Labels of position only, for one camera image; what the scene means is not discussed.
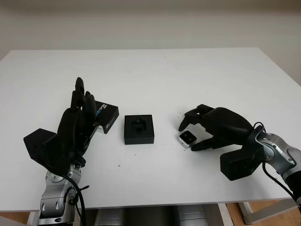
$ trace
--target product box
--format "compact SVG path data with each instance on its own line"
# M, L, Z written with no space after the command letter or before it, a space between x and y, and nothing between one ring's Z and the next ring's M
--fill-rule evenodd
M107 134L119 115L118 107L95 101L96 121L99 123L97 131Z
M124 117L124 143L126 145L153 144L152 115L126 115Z

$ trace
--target floor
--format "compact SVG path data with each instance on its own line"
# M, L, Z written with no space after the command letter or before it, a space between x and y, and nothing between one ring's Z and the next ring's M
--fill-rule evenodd
M261 210L265 207L268 207L272 204L274 204L277 201L262 201L262 202L251 202L250 205L252 207L253 211ZM242 214L239 209L238 203L228 203L227 204L228 211L231 215L232 221L234 223L234 226L244 226L244 222L242 219ZM141 217L147 217L149 216L149 213L158 215L158 219L160 219L160 222L167 222L168 219L165 217L163 218L162 212L158 210L158 208L155 208L155 210L152 211L151 207L145 208L146 210L142 210L142 208L135 208L135 211L132 211L135 215L135 220L139 220ZM0 216L15 220L17 222L26 224L27 218L29 216L29 212L20 212L20 213L0 213ZM257 222L253 224L253 226L300 226L301 225L301 214L297 209L293 209L290 211L287 211L285 213L279 214L277 216L271 217L269 219L262 220L260 222Z

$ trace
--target robotic hand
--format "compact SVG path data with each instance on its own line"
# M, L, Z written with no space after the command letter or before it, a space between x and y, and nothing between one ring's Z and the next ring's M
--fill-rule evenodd
M197 123L212 138L193 145L192 151L242 145L240 150L221 155L221 172L229 180L236 180L251 175L262 163L264 172L291 195L301 212L300 150L289 146L281 137L266 133L262 123L257 122L253 127L245 118L226 108L200 105L185 114L179 131L183 131L189 124ZM268 174L265 163L270 164L281 175L293 193Z
M70 226L74 221L78 198L82 225L86 214L81 190L80 168L85 166L82 157L97 130L96 105L93 95L84 94L84 82L77 78L72 93L71 107L62 116L57 133L38 129L24 138L30 157L44 166L46 190L40 202L38 225Z

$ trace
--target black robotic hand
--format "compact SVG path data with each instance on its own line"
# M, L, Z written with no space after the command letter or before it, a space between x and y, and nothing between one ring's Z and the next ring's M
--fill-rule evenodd
M198 123L212 138L193 145L192 151L242 145L241 149L224 153L220 157L221 172L229 180L251 175L263 162L263 147L255 141L255 137L264 130L263 126L254 129L245 118L229 109L199 105L185 114L179 131L183 131L189 124Z
M24 138L30 157L54 174L66 175L71 163L85 166L82 156L98 125L94 97L84 92L84 82L78 77L57 133L38 129Z

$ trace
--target white table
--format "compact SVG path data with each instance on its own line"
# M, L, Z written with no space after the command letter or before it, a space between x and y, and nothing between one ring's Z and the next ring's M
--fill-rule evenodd
M301 88L258 48L11 51L0 62L0 211L39 209L46 170L30 159L23 137L56 132L79 76L96 100L120 112L84 155L87 208L288 198L261 167L229 181L219 157L236 146L192 152L177 141L184 113L206 104L262 121L301 148ZM129 114L152 114L153 145L124 145ZM189 129L210 137L201 126Z

